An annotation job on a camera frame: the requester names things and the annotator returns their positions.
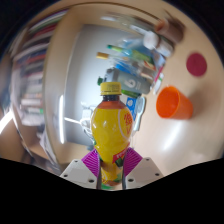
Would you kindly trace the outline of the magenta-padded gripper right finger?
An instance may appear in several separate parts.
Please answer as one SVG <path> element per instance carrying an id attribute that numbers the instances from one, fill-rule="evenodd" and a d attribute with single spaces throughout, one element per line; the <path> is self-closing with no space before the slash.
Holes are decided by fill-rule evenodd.
<path id="1" fill-rule="evenodd" d="M 150 157 L 142 157 L 133 148 L 127 150 L 123 160 L 123 189 L 140 188 L 162 177 L 162 172 Z"/>

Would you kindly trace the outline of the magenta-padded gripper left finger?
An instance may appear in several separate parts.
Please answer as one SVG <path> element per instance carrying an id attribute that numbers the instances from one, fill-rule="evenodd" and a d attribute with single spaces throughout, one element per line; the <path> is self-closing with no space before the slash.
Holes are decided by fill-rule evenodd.
<path id="1" fill-rule="evenodd" d="M 98 152 L 92 150 L 82 159 L 72 160 L 60 177 L 84 188 L 100 189 L 101 171 Z"/>

